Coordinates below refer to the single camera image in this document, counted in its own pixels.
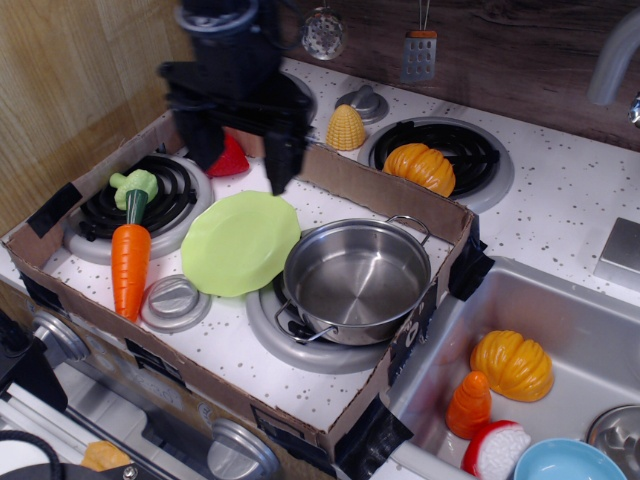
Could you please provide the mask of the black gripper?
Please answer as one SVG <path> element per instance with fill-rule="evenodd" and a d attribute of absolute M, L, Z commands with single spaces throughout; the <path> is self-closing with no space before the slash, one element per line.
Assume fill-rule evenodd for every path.
<path fill-rule="evenodd" d="M 277 19 L 179 19 L 194 58 L 167 61 L 159 75 L 190 158 L 209 170 L 224 152 L 224 128 L 263 138 L 274 196 L 302 169 L 309 99 L 281 74 L 287 45 Z"/>

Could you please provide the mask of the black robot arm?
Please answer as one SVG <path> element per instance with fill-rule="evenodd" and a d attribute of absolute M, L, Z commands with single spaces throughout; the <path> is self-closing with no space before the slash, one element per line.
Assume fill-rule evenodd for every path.
<path fill-rule="evenodd" d="M 271 191 L 279 196 L 302 169 L 313 101 L 281 71 L 288 50 L 277 1 L 184 1 L 175 10 L 194 58 L 160 65 L 176 128 L 192 159 L 208 170 L 227 127 L 264 144 Z"/>

